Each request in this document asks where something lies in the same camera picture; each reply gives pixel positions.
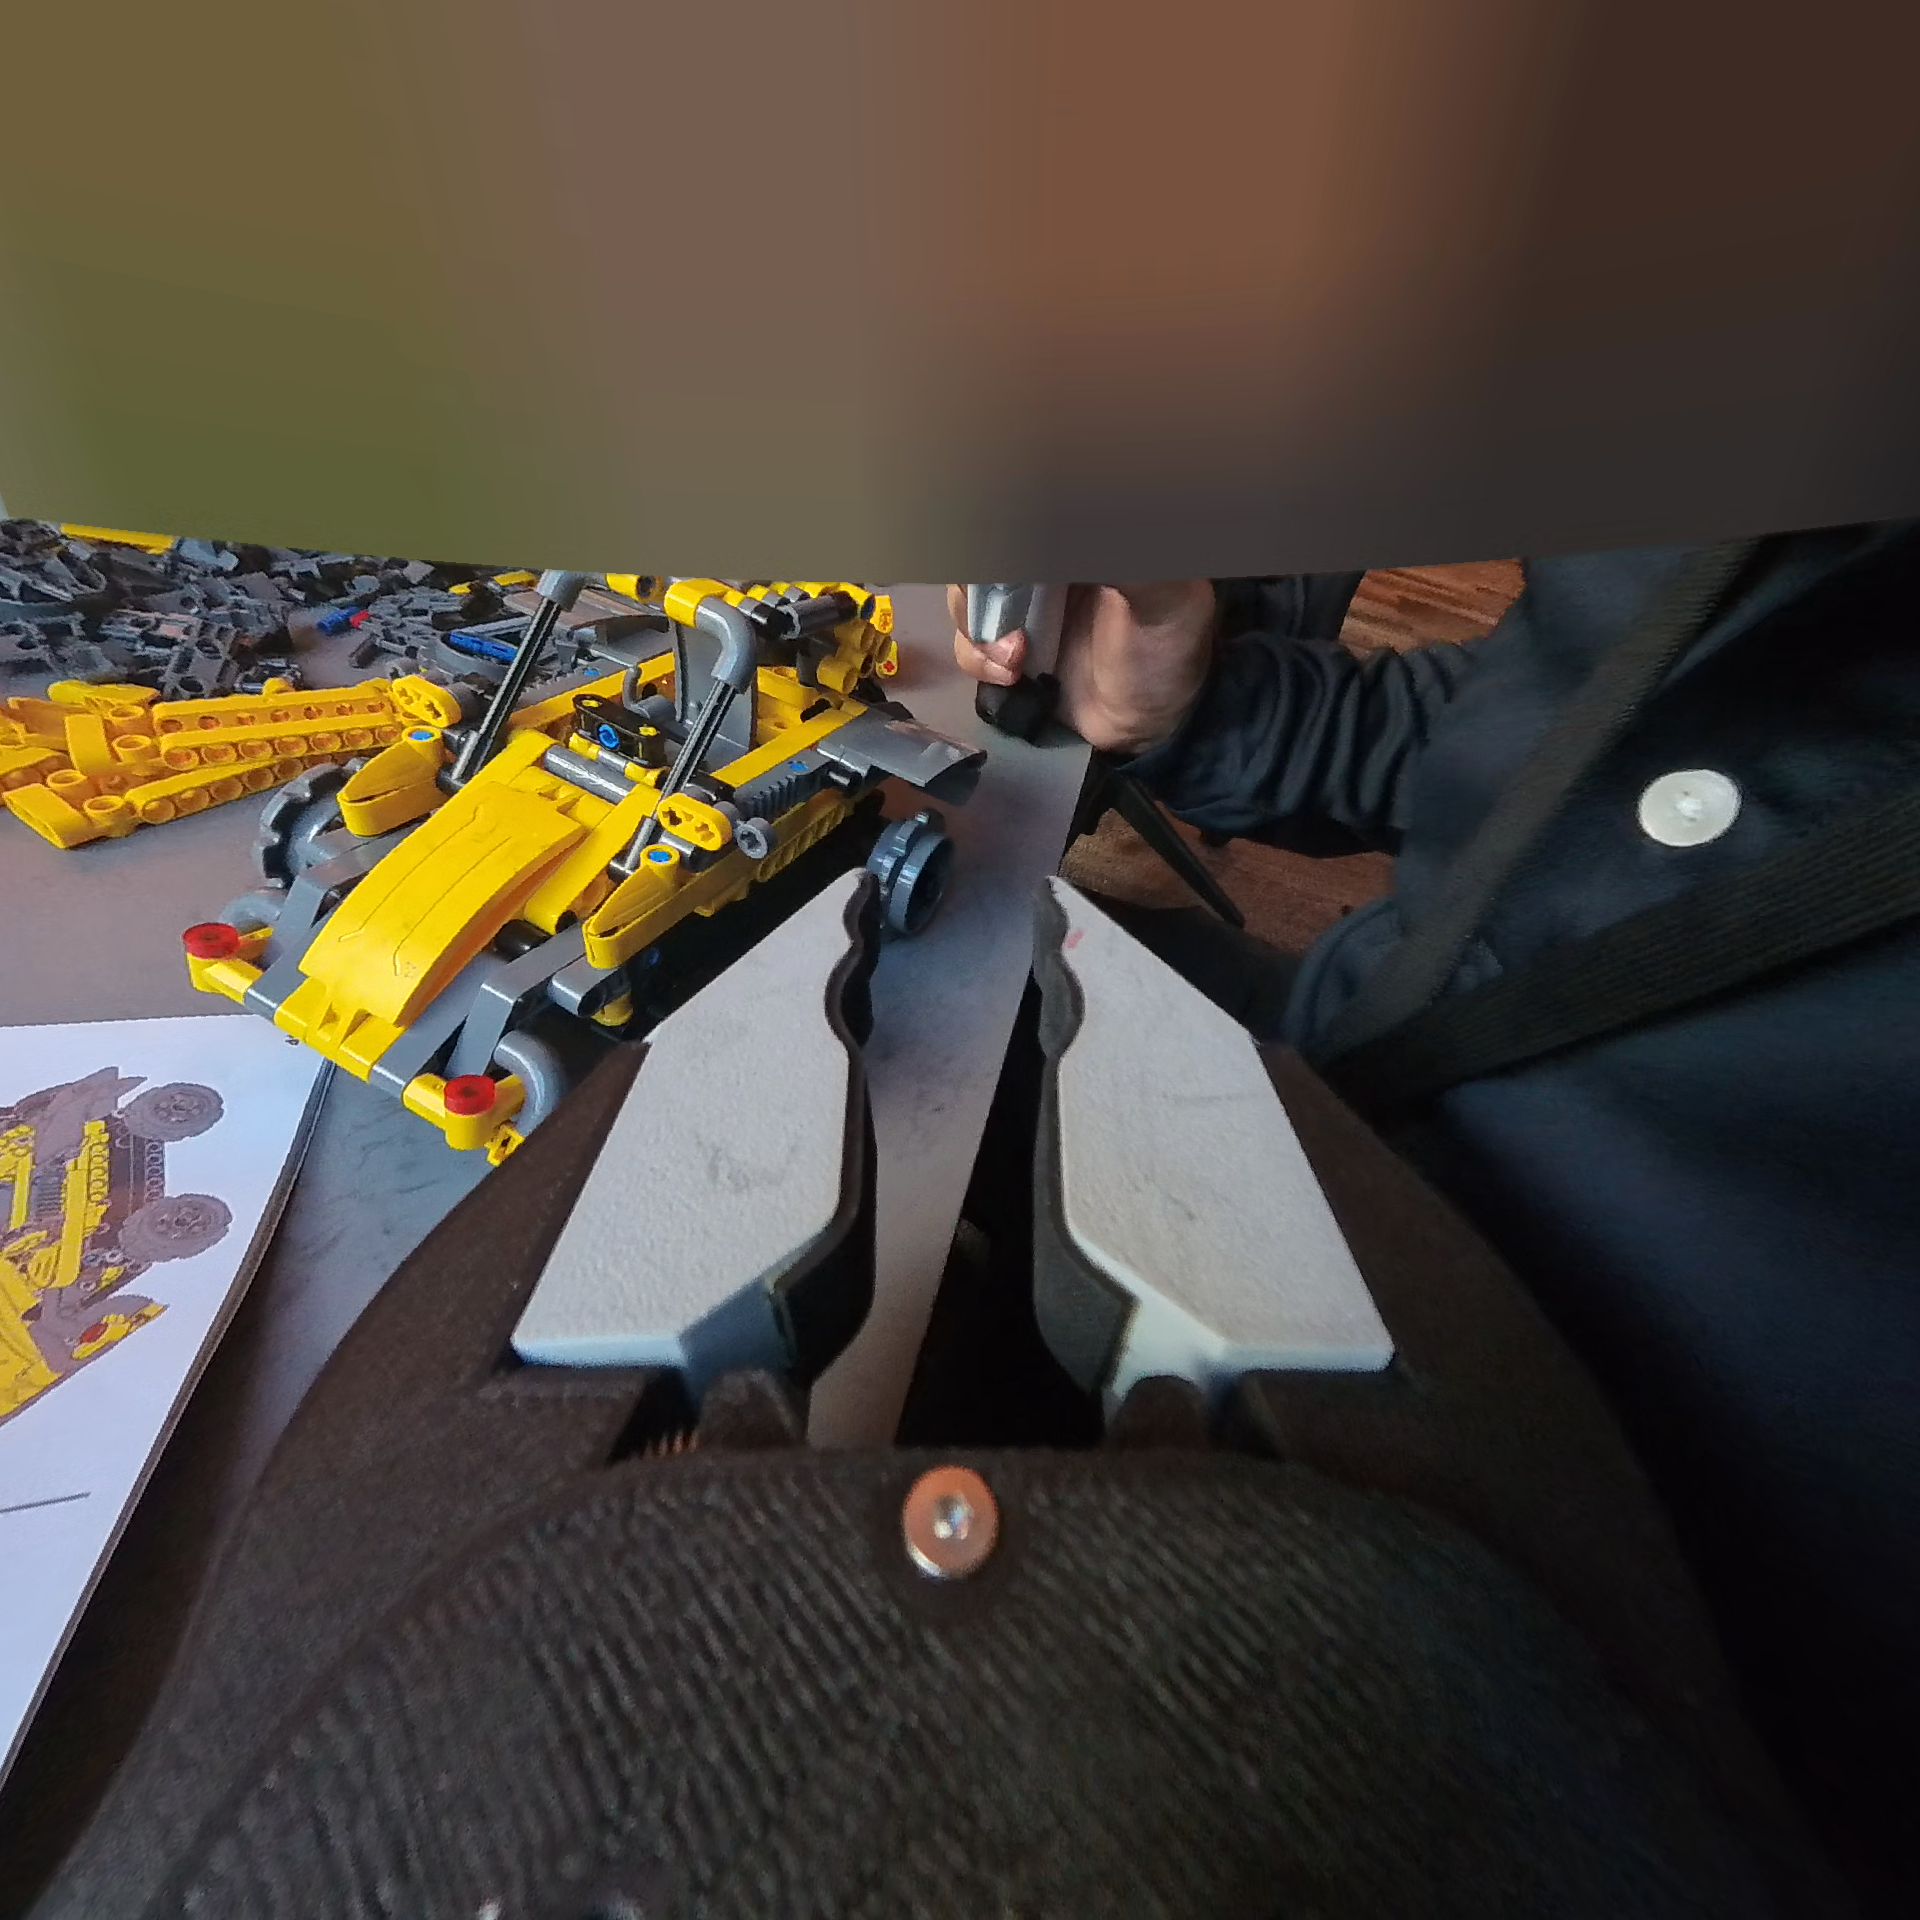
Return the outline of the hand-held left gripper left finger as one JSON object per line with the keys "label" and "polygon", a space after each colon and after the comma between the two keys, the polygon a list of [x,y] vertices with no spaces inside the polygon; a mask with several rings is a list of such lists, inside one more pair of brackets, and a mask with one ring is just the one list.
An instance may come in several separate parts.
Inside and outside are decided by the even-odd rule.
{"label": "hand-held left gripper left finger", "polygon": [[874,1300],[854,870],[661,1021],[512,1333],[519,1360],[822,1373]]}

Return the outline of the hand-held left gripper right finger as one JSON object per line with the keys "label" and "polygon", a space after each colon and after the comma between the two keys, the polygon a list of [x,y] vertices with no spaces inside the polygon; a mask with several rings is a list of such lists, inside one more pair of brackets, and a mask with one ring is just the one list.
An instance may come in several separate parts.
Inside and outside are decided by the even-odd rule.
{"label": "hand-held left gripper right finger", "polygon": [[1395,1356],[1257,1045],[1064,879],[1038,910],[1040,1330],[1083,1388]]}

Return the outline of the yellow black toy brick vehicle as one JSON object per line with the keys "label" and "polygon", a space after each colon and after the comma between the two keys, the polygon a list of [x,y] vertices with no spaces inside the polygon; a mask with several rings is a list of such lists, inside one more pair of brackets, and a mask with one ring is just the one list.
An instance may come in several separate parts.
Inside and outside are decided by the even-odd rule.
{"label": "yellow black toy brick vehicle", "polygon": [[890,701],[895,612],[862,583],[606,575],[639,630],[606,678],[512,708],[585,575],[550,572],[485,708],[403,692],[403,735],[289,782],[264,884],[183,945],[195,984],[503,1160],[605,1040],[637,1038],[838,873],[918,933],[954,864],[901,782],[969,797],[986,751]]}

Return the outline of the person's right forearm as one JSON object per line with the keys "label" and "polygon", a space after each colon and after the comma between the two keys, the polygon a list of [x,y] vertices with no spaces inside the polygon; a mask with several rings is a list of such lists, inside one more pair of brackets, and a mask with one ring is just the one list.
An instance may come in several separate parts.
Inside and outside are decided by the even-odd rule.
{"label": "person's right forearm", "polygon": [[1411,774],[1473,652],[1351,653],[1338,633],[1358,583],[1357,572],[1214,583],[1203,694],[1127,773],[1208,832],[1311,857],[1397,852]]}

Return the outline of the person's right hand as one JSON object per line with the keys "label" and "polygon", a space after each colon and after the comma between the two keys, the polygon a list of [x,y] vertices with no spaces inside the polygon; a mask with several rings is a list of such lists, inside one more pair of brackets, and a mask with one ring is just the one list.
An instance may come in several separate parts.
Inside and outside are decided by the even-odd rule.
{"label": "person's right hand", "polygon": [[1082,583],[1058,588],[1064,614],[1051,665],[1030,662],[1030,636],[977,640],[969,592],[947,588],[954,656],[982,682],[977,710],[998,728],[1033,735],[1057,717],[1094,749],[1136,757],[1167,740],[1209,678],[1216,588],[1191,583]]}

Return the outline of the paper instruction booklet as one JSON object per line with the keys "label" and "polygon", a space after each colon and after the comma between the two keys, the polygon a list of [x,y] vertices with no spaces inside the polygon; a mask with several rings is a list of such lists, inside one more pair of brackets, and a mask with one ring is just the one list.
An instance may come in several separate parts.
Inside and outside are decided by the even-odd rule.
{"label": "paper instruction booklet", "polygon": [[247,1016],[2,1032],[2,1751],[280,1221],[321,1060]]}

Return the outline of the white round button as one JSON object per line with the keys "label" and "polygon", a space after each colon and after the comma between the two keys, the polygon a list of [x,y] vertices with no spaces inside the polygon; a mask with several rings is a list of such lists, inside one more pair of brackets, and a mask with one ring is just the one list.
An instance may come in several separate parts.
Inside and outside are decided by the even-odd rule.
{"label": "white round button", "polygon": [[1639,829],[1663,847],[1704,847],[1736,828],[1743,785],[1725,773],[1683,769],[1651,778],[1638,802]]}

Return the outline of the pile of black toy bricks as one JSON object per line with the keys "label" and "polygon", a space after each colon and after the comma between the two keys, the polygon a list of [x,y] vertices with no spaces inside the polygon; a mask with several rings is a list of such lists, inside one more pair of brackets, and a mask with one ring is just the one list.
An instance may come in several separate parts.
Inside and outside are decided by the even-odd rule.
{"label": "pile of black toy bricks", "polygon": [[5,519],[5,690],[113,680],[202,700],[408,672],[489,686],[533,583],[523,569]]}

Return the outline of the yellow toy frame piece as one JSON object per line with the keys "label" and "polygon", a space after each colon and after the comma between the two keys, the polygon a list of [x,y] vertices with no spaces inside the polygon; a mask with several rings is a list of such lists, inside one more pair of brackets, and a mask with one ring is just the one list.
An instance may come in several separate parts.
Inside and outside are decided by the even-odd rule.
{"label": "yellow toy frame piece", "polygon": [[2,701],[2,802],[42,838],[81,847],[291,782],[391,744],[408,724],[455,724],[433,680],[373,678],[165,701],[131,682],[59,680]]}

